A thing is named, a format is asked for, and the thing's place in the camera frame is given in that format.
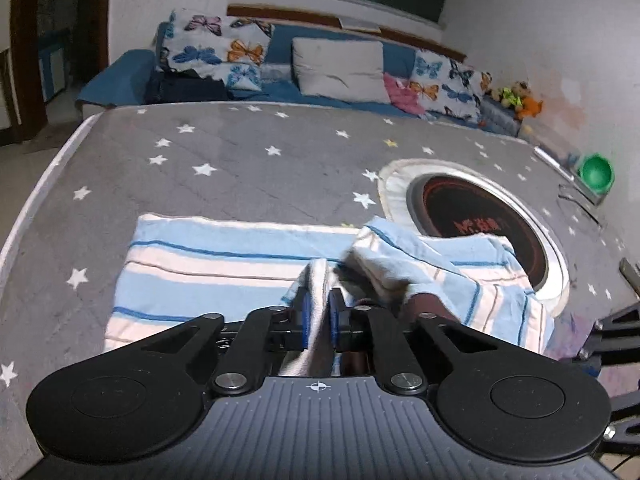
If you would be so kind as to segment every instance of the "sofa cushion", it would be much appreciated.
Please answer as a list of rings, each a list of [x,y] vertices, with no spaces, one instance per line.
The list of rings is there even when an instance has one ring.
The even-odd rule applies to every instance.
[[[300,91],[350,102],[388,104],[379,41],[293,39]]]

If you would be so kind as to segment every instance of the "blue striped towel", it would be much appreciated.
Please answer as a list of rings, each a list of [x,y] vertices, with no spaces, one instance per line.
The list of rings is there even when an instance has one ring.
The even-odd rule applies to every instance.
[[[236,321],[287,304],[318,258],[366,276],[383,303],[432,292],[464,324],[535,352],[553,329],[506,238],[417,237],[381,218],[359,231],[145,214],[118,278],[105,350],[207,312]]]

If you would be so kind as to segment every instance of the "butterfly print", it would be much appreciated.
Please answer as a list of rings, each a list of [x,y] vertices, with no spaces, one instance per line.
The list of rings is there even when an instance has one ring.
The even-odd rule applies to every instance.
[[[449,85],[442,85],[442,89],[447,93],[447,97],[449,99],[456,99],[461,103],[468,103],[473,100],[469,94],[465,94],[464,92],[456,92],[453,88],[449,87]]]
[[[238,83],[243,77],[247,78],[251,83],[260,86],[260,79],[258,78],[258,70],[255,66],[237,64],[231,67],[229,76],[226,78],[226,85],[229,88]]]
[[[429,79],[436,79],[441,68],[441,61],[436,63],[427,63],[421,57],[417,57],[415,60],[415,73],[417,73],[417,75],[424,75],[426,73]]]
[[[492,77],[488,72],[482,72],[482,81],[480,83],[480,88],[483,92],[486,92],[489,89],[489,85],[491,84]]]
[[[253,18],[238,18],[231,25],[229,25],[229,27],[240,28],[251,24],[257,25],[260,30],[263,31],[263,33],[269,38],[273,34],[273,25],[271,25],[271,23],[262,22],[261,20],[254,20]]]
[[[418,95],[426,96],[432,101],[435,101],[438,98],[438,90],[440,90],[440,87],[438,85],[425,87],[415,81],[409,82],[409,88],[416,92]]]
[[[217,16],[212,18],[210,16],[203,16],[202,14],[194,14],[191,21],[184,27],[184,30],[196,30],[197,28],[204,28],[211,34],[222,36],[220,18]]]
[[[201,60],[210,65],[217,65],[222,63],[222,60],[216,56],[216,51],[213,48],[201,48],[197,49],[192,45],[187,45],[180,54],[175,54],[171,59],[176,63],[187,63],[188,61]]]
[[[451,63],[451,70],[449,70],[449,79],[455,79],[459,77],[462,80],[462,86],[465,88],[469,88],[469,80],[472,78],[474,71],[473,70],[460,70],[458,64],[452,59],[449,60]]]
[[[262,63],[263,54],[264,47],[261,45],[256,45],[253,48],[248,48],[242,41],[234,40],[231,44],[229,52],[226,54],[226,60],[229,63],[233,63],[238,61],[239,59],[242,59],[243,57],[248,57],[256,65],[260,65],[260,63]]]

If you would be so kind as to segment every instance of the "plush toy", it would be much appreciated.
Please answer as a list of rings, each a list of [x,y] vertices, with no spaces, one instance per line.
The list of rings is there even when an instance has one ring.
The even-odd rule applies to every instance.
[[[531,96],[531,89],[524,81],[515,82],[511,88],[492,90],[491,97],[505,108],[513,108],[519,121],[525,116],[535,117],[542,110],[542,101]]]

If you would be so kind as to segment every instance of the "wooden door frame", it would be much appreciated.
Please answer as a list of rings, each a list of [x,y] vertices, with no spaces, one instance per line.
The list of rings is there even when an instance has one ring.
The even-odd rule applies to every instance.
[[[98,20],[98,65],[109,65],[109,0],[95,0],[100,9]],[[47,125],[38,63],[38,0],[11,0],[11,60],[15,101],[20,114],[16,141],[33,138]]]

